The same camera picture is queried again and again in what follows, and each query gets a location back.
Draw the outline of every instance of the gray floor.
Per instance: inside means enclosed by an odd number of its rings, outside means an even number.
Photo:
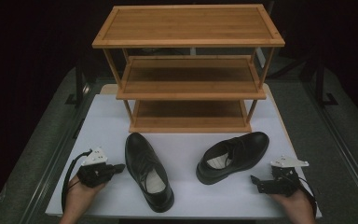
[[[278,57],[270,71],[288,63]],[[320,108],[314,100],[313,82],[302,83],[297,78],[300,68],[267,83],[298,158],[310,163],[303,170],[324,216],[318,223],[358,223],[358,110],[328,70],[324,91],[332,93],[338,105]],[[75,70],[62,81],[7,181],[5,197],[0,201],[0,223],[58,223],[57,217],[44,213],[49,197],[93,95],[113,82],[111,78],[100,78],[90,83],[83,104],[75,108],[65,104],[67,97],[76,92]],[[84,217],[80,223],[118,220]],[[256,223],[289,222],[274,219]]]

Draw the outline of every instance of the top shelf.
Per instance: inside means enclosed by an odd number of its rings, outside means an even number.
[[[114,7],[92,46],[120,48],[283,47],[263,5]]]

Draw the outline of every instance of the shoe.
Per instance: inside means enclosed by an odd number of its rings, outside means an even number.
[[[173,191],[164,167],[149,142],[139,133],[127,137],[125,157],[127,169],[141,188],[150,208],[158,213],[169,210]]]
[[[197,166],[197,178],[212,185],[229,175],[254,167],[266,153],[269,137],[248,133],[221,141],[208,149]]]

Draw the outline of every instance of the bamboo shelf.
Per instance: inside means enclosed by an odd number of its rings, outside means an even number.
[[[248,133],[273,50],[284,41],[263,5],[114,7],[92,46],[103,49],[130,132]],[[128,48],[271,48],[262,74],[252,55],[129,55]],[[110,49],[123,49],[120,78]],[[128,100],[135,100],[131,110]],[[244,100],[253,100],[249,110]]]

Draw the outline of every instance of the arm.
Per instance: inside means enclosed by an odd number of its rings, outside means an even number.
[[[101,184],[95,188],[89,188],[80,183],[79,178],[75,175],[69,182],[70,187],[66,195],[65,212],[62,215],[60,224],[76,224],[105,185]]]
[[[286,215],[294,224],[316,223],[310,201],[301,190],[298,189],[290,197],[281,194],[270,194],[269,196],[283,206]]]

